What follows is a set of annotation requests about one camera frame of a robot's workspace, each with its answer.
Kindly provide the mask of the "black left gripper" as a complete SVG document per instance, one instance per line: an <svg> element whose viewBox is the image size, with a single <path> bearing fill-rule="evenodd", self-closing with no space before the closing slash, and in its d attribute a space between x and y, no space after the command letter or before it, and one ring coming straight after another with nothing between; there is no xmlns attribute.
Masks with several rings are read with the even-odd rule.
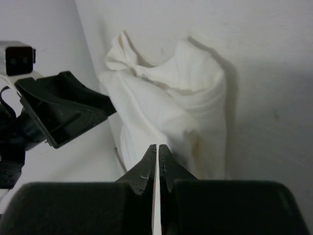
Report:
<svg viewBox="0 0 313 235"><path fill-rule="evenodd" d="M84 86L71 72L15 83L21 114L0 99L0 188L12 189L22 174L25 153L45 140L55 149L116 113L107 95Z"/></svg>

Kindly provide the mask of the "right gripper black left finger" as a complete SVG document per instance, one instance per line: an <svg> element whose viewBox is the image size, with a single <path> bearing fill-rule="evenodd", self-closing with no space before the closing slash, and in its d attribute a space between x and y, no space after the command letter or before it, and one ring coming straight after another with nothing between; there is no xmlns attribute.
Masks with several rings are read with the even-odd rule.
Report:
<svg viewBox="0 0 313 235"><path fill-rule="evenodd" d="M0 219L3 235L150 235L157 147L114 182L29 183Z"/></svg>

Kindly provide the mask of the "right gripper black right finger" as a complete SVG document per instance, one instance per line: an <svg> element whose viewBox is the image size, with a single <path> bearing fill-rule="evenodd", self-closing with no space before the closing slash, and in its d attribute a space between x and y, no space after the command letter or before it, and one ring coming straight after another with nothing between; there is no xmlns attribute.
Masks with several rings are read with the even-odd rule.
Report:
<svg viewBox="0 0 313 235"><path fill-rule="evenodd" d="M307 235L291 191L272 181L200 180L159 147L164 235Z"/></svg>

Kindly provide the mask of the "white printed t-shirt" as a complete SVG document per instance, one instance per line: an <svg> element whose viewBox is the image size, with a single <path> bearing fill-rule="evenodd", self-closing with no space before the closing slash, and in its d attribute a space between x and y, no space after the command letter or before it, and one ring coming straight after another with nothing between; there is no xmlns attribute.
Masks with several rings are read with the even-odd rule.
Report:
<svg viewBox="0 0 313 235"><path fill-rule="evenodd" d="M98 79L120 119L120 156L127 170L151 144L166 144L199 179L225 178L226 75L195 43L178 41L166 62L147 67L125 32L112 41Z"/></svg>

